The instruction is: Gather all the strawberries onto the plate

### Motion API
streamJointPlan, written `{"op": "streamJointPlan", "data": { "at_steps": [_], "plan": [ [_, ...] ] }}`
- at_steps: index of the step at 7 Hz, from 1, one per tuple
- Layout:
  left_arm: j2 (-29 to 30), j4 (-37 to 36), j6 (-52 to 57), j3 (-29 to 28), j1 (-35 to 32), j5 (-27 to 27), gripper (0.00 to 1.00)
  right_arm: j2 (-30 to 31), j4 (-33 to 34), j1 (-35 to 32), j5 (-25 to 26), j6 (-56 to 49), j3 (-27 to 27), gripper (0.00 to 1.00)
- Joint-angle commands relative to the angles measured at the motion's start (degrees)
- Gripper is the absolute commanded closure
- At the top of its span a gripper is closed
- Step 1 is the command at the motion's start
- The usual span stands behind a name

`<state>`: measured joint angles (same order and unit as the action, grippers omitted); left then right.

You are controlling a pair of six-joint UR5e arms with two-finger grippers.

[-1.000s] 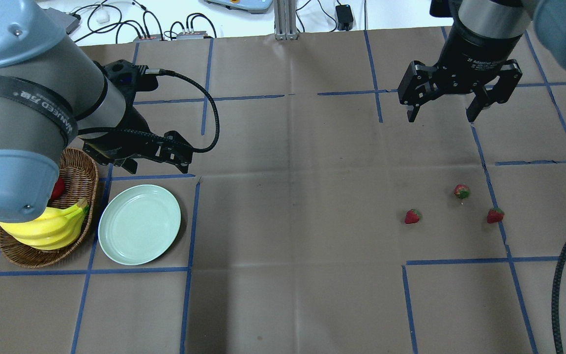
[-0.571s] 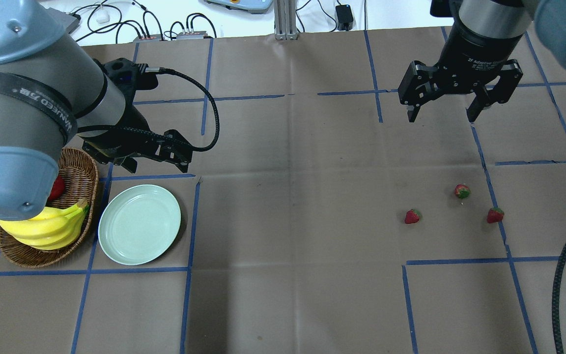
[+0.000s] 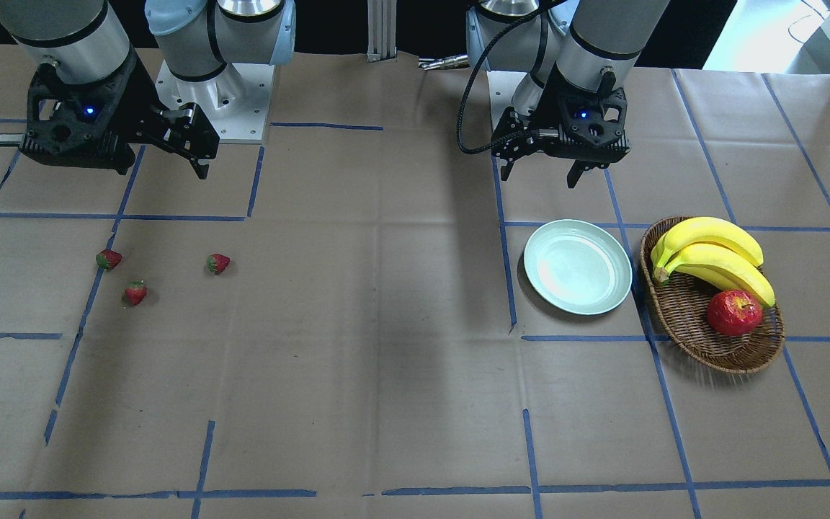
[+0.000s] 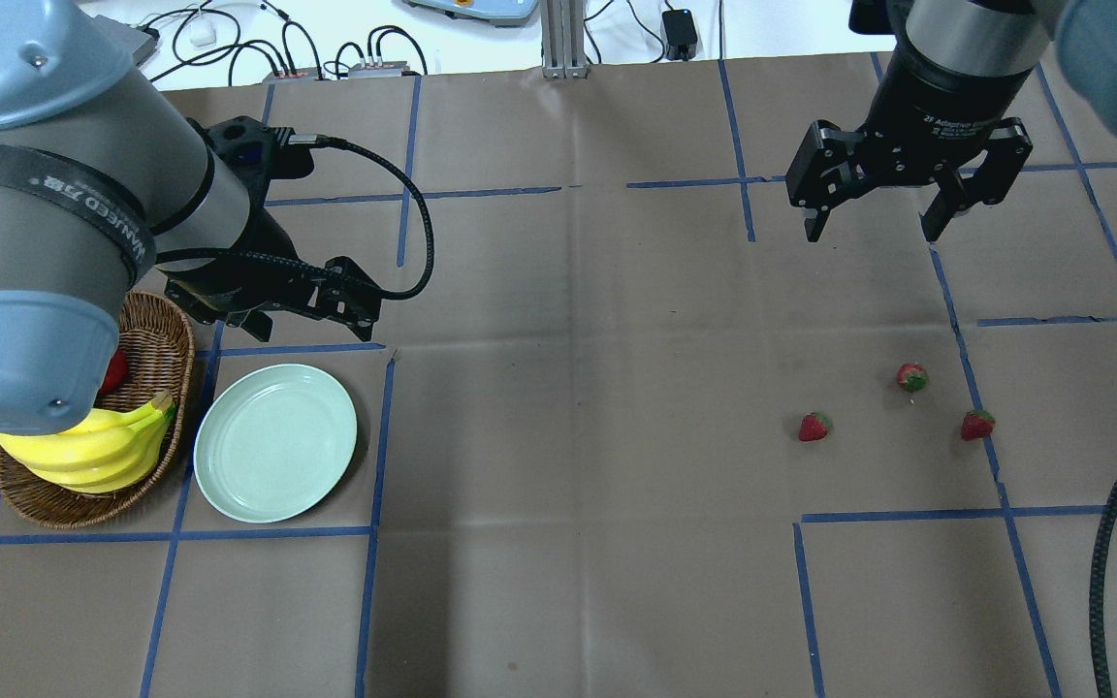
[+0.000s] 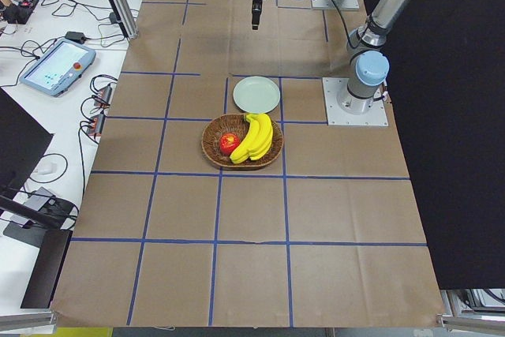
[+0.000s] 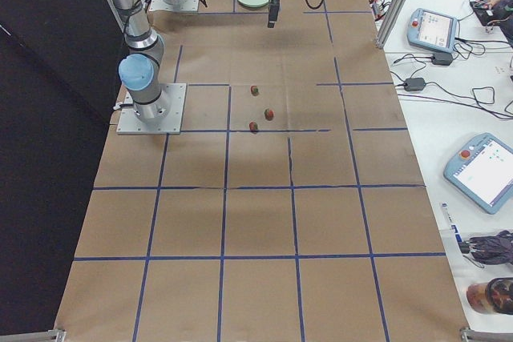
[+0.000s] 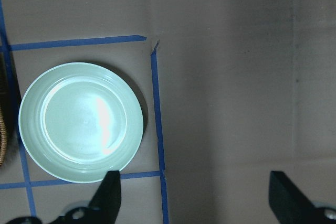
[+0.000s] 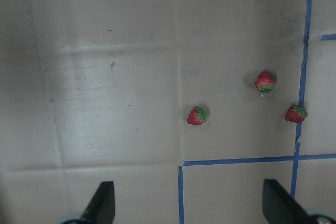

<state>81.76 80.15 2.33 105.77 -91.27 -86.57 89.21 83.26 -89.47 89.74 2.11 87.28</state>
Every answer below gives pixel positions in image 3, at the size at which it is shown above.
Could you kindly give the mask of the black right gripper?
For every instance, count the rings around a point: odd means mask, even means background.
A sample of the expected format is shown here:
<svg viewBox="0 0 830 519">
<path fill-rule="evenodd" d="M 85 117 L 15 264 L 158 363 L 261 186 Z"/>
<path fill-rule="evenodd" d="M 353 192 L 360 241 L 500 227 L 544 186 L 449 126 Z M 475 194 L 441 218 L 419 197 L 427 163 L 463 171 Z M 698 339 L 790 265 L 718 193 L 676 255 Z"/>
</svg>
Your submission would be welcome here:
<svg viewBox="0 0 830 519">
<path fill-rule="evenodd" d="M 133 143 L 149 144 L 189 162 L 208 178 L 220 136 L 195 102 L 168 108 L 134 49 L 104 79 L 69 84 L 46 57 L 27 91 L 27 127 L 21 154 L 50 167 L 112 169 L 125 175 L 135 163 Z"/>
</svg>

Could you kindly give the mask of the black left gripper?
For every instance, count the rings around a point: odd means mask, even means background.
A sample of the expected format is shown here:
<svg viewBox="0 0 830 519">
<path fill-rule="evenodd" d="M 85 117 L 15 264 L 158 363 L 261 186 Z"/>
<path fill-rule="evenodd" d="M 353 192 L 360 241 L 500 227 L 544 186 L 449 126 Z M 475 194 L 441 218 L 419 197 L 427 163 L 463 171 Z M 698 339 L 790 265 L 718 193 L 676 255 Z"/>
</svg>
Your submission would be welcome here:
<svg viewBox="0 0 830 519">
<path fill-rule="evenodd" d="M 543 152 L 575 160 L 567 173 L 573 190 L 583 174 L 599 167 L 593 161 L 620 161 L 631 151 L 625 134 L 627 101 L 611 68 L 595 73 L 593 91 L 574 86 L 559 69 L 550 73 L 535 111 L 520 116 L 507 108 L 493 134 L 493 155 L 501 159 L 506 182 L 517 159 Z"/>
</svg>

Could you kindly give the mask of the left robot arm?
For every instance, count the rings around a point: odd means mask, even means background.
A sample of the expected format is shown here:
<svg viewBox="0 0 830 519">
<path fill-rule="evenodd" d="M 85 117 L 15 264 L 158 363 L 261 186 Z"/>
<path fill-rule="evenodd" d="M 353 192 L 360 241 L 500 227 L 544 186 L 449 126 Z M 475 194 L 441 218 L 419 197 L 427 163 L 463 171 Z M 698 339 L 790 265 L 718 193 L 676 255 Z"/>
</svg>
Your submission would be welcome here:
<svg viewBox="0 0 830 519">
<path fill-rule="evenodd" d="M 501 181 L 533 154 L 569 160 L 568 187 L 631 151 L 625 79 L 668 4 L 665 1 L 474 1 L 465 15 L 468 85 L 457 114 L 458 147 L 490 151 Z M 465 144 L 465 103 L 482 70 L 517 85 L 487 144 Z"/>
</svg>

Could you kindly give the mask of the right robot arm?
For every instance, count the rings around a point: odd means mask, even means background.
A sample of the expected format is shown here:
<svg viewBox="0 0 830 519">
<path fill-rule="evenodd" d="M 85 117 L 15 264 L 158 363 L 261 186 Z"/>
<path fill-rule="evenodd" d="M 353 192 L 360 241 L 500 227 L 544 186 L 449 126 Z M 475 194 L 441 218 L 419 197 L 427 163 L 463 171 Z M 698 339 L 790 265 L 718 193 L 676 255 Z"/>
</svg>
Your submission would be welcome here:
<svg viewBox="0 0 830 519">
<path fill-rule="evenodd" d="M 32 57 L 26 127 L 0 146 L 50 167 L 128 173 L 132 145 L 188 161 L 205 179 L 238 116 L 257 116 L 260 86 L 243 68 L 289 63 L 293 1 L 148 1 L 148 29 L 164 53 L 161 97 L 108 1 L 0 1 L 0 23 Z"/>
</svg>

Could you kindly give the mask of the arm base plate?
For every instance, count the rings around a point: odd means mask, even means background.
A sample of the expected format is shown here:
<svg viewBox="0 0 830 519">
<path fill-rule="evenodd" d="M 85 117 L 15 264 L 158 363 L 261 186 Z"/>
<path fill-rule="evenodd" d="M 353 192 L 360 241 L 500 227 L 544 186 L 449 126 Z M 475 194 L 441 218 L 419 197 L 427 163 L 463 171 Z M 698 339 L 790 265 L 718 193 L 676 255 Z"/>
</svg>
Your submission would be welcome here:
<svg viewBox="0 0 830 519">
<path fill-rule="evenodd" d="M 159 98 L 169 107 L 197 103 L 223 143 L 264 140 L 277 67 L 229 63 L 216 78 L 188 82 L 172 75 L 166 62 L 157 78 Z"/>
<path fill-rule="evenodd" d="M 513 107 L 522 125 L 526 127 L 530 116 L 539 105 L 545 86 L 544 73 L 518 71 L 490 71 L 488 98 L 490 98 L 491 129 L 497 128 L 505 109 Z"/>
</svg>

